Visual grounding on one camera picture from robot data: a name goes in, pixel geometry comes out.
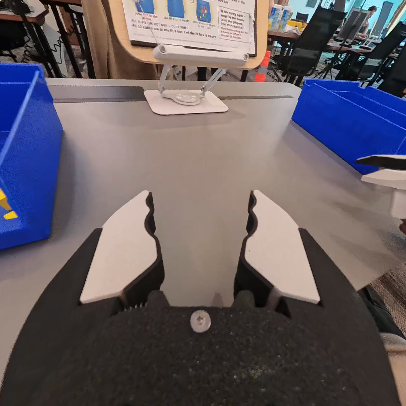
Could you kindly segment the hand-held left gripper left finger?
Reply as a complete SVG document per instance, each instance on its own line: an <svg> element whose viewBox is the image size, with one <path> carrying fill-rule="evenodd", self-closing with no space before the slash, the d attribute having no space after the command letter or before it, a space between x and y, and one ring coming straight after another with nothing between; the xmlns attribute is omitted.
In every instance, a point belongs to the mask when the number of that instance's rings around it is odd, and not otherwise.
<svg viewBox="0 0 406 406"><path fill-rule="evenodd" d="M104 223L81 292L81 304L118 298L123 305L144 305L165 278L155 235L154 201L144 190Z"/></svg>

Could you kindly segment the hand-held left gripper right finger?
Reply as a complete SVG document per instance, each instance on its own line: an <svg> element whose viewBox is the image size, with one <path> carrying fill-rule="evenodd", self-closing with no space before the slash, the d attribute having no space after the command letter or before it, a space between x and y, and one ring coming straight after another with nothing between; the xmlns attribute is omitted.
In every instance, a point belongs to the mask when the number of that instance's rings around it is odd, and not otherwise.
<svg viewBox="0 0 406 406"><path fill-rule="evenodd" d="M278 307L282 298L321 302L299 226L259 190L250 192L234 299L241 291L251 292L256 307Z"/></svg>

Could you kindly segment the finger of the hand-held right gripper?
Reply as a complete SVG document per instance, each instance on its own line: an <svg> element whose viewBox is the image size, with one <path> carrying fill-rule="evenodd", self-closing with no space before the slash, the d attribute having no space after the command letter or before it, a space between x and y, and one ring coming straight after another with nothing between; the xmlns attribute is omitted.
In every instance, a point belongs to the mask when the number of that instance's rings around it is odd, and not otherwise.
<svg viewBox="0 0 406 406"><path fill-rule="evenodd" d="M357 159L356 163L390 170L406 170L405 155L370 155Z"/></svg>
<svg viewBox="0 0 406 406"><path fill-rule="evenodd" d="M391 188L390 215L397 219L406 218L406 175L404 170L378 170L363 175L361 181Z"/></svg>

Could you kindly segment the blue plastic bin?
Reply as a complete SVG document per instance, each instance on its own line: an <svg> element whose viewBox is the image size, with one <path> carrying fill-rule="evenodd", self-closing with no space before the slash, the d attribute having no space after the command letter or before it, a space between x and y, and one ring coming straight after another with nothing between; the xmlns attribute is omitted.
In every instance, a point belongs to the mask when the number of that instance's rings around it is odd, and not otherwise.
<svg viewBox="0 0 406 406"><path fill-rule="evenodd" d="M306 79L292 120L360 174L370 155L405 155L406 102L359 82Z"/></svg>
<svg viewBox="0 0 406 406"><path fill-rule="evenodd" d="M1 63L0 93L0 186L18 215L1 207L4 250L51 234L63 127L40 65Z"/></svg>

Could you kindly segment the black office chair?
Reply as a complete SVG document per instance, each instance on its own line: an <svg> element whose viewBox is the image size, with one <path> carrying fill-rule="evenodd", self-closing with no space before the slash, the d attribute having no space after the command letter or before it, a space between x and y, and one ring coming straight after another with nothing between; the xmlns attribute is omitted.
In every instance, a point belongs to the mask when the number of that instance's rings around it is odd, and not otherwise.
<svg viewBox="0 0 406 406"><path fill-rule="evenodd" d="M345 15L342 11L317 7L306 28L293 42L290 53L278 62L286 82L299 87L304 78L315 73L322 53Z"/></svg>
<svg viewBox="0 0 406 406"><path fill-rule="evenodd" d="M406 37L406 25L398 23L395 28L370 52L353 51L340 64L336 80L373 84L384 62Z"/></svg>

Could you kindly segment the person's black pants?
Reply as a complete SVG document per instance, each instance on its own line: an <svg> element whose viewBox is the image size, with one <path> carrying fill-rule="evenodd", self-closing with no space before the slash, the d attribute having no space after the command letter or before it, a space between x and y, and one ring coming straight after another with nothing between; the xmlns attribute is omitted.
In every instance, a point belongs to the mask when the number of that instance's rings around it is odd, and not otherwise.
<svg viewBox="0 0 406 406"><path fill-rule="evenodd" d="M358 295L371 313L380 333L393 334L405 339L403 332L395 323L393 316L386 307L383 299L372 286L367 285L363 287L358 291Z"/></svg>

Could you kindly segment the orange traffic cone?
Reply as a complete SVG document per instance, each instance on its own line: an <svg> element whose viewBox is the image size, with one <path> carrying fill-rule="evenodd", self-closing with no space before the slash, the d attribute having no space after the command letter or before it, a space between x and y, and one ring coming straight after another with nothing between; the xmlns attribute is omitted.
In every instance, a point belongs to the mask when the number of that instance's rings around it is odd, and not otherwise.
<svg viewBox="0 0 406 406"><path fill-rule="evenodd" d="M270 62L271 51L267 50L265 56L258 67L257 73L255 75L254 81L257 83L264 83L267 77L267 70Z"/></svg>

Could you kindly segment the brown wooden desk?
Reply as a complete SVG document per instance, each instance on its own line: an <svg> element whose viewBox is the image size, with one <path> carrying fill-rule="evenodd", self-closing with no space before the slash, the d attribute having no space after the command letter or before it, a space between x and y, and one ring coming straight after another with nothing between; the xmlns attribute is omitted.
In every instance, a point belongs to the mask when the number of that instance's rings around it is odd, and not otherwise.
<svg viewBox="0 0 406 406"><path fill-rule="evenodd" d="M24 1L1 1L1 57L10 57L17 62L13 54L18 48L25 48L32 44L34 56L25 55L23 62L30 60L40 63L45 68L49 77L54 77L49 52L39 34L40 25L29 20L31 10Z"/></svg>
<svg viewBox="0 0 406 406"><path fill-rule="evenodd" d="M394 51L405 42L405 33L402 35L389 34L382 41L371 40L371 43L375 44L374 48L366 45L346 47L339 42L322 42L321 39L313 37L311 35L305 35L305 33L292 33L268 30L267 31L268 42L276 41L278 43L289 43L292 49L308 49L314 52L338 52L338 53L354 53L358 55L375 53L382 53L383 55L394 53Z"/></svg>

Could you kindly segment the instruction sheet on stand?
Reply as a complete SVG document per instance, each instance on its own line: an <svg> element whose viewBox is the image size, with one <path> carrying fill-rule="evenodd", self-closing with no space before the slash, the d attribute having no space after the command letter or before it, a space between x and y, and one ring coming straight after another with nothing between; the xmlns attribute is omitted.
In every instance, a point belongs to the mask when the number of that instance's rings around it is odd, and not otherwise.
<svg viewBox="0 0 406 406"><path fill-rule="evenodd" d="M130 43L122 1L103 3L111 35L134 59L147 64L162 65L157 89L145 90L151 110L159 115L219 113L228 107L210 89L228 69L249 70L258 67L266 53L268 31L268 1L256 0L256 56L243 51L215 51L159 44L155 47L135 46ZM165 80L175 66L216 68L211 78L200 89L166 88Z"/></svg>

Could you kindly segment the white blue carton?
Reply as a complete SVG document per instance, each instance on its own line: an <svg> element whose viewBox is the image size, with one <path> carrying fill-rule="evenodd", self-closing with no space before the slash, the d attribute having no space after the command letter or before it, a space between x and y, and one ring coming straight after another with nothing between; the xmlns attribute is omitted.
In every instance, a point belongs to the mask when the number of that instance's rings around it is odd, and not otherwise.
<svg viewBox="0 0 406 406"><path fill-rule="evenodd" d="M268 18L268 29L284 31L291 12L292 7L290 5L274 4Z"/></svg>

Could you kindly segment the tan coat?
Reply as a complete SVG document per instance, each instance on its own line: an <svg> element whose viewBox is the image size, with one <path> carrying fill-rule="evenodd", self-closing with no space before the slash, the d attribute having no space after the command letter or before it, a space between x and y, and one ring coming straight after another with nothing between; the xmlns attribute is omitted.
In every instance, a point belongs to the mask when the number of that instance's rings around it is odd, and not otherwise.
<svg viewBox="0 0 406 406"><path fill-rule="evenodd" d="M157 80L155 65L134 59L112 38L102 1L82 0L81 3L96 78Z"/></svg>

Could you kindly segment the printed instruction sheet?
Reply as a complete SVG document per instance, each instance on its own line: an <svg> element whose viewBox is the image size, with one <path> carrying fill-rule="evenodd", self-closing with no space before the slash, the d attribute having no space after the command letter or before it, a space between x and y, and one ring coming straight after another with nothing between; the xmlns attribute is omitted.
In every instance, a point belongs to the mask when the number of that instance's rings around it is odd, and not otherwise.
<svg viewBox="0 0 406 406"><path fill-rule="evenodd" d="M130 43L174 45L256 56L256 1L123 0Z"/></svg>

